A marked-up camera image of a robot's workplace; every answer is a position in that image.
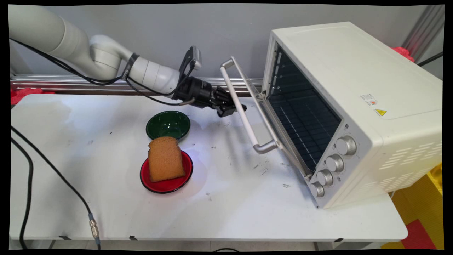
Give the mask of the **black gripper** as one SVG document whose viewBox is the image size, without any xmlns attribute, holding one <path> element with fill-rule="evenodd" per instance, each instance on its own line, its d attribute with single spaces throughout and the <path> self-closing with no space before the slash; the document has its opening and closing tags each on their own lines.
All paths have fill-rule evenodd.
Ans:
<svg viewBox="0 0 453 255">
<path fill-rule="evenodd" d="M 173 94 L 174 100 L 190 101 L 191 106 L 198 108 L 209 107 L 217 111 L 220 118 L 230 116 L 237 111 L 231 94 L 220 86 L 214 90 L 214 104 L 212 104 L 212 85 L 195 77 L 180 79 Z"/>
</svg>

